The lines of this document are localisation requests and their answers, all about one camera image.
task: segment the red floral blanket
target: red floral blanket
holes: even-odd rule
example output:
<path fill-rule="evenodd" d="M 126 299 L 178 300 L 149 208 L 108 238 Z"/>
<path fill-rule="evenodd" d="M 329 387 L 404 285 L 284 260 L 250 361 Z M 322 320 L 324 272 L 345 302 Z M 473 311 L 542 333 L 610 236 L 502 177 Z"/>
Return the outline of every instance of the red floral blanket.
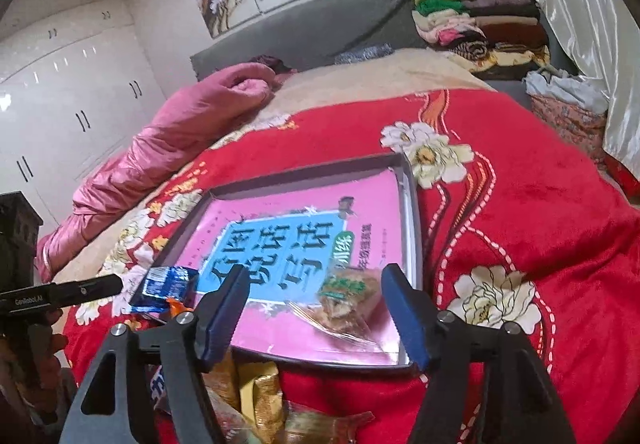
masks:
<path fill-rule="evenodd" d="M 603 442 L 640 385 L 640 216 L 594 165 L 503 94 L 442 90 L 301 112 L 245 127 L 204 151 L 123 231 L 100 271 L 125 289 L 73 308 L 66 354 L 81 380 L 107 330 L 144 326 L 127 301 L 201 192 L 293 167 L 404 151 L 420 185 L 425 283 L 468 323 L 518 322 L 557 387 L 580 444 Z M 464 442 L 478 412 L 473 376 Z M 361 444 L 401 444 L 417 378 L 282 373 L 288 399 L 333 414 L 371 410 Z M 163 424 L 164 442 L 172 432 Z"/>

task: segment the beige bed sheet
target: beige bed sheet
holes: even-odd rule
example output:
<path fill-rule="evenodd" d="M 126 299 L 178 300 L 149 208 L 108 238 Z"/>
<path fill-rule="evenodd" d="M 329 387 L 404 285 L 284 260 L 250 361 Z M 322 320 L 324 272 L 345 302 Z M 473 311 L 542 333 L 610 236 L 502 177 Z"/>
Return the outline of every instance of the beige bed sheet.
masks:
<path fill-rule="evenodd" d="M 322 67 L 289 78 L 255 120 L 295 114 L 329 104 L 392 98 L 437 88 L 492 88 L 437 52 L 401 49 L 391 56 L 353 65 Z M 54 278 L 54 281 L 86 280 L 95 276 L 120 231 L 142 207 L 132 209 L 86 246 Z M 63 318 L 55 325 L 62 330 Z"/>

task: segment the barcode label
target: barcode label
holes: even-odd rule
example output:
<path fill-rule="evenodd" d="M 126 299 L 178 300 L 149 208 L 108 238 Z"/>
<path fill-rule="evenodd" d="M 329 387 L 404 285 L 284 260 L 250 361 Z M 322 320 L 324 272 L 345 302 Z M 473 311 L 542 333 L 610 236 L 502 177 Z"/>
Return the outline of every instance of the barcode label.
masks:
<path fill-rule="evenodd" d="M 168 269 L 166 267 L 153 267 L 149 269 L 146 278 L 153 281 L 164 281 L 166 280 L 167 272 Z"/>

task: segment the white wardrobe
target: white wardrobe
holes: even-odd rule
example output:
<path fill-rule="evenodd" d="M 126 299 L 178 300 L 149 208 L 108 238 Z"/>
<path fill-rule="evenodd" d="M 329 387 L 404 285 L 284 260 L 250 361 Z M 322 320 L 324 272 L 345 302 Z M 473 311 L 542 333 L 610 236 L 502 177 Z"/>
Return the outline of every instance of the white wardrobe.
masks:
<path fill-rule="evenodd" d="M 21 190 L 51 232 L 82 180 L 164 101 L 122 0 L 14 34 L 0 42 L 0 193 Z"/>

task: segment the green label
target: green label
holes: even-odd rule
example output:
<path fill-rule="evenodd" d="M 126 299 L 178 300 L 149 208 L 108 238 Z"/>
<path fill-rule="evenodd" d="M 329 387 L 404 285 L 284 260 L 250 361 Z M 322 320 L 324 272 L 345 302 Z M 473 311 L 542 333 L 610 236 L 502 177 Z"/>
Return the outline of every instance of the green label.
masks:
<path fill-rule="evenodd" d="M 351 231 L 341 231 L 334 238 L 332 249 L 332 260 L 343 265 L 351 263 L 351 252 L 353 251 L 353 241 L 355 236 Z"/>

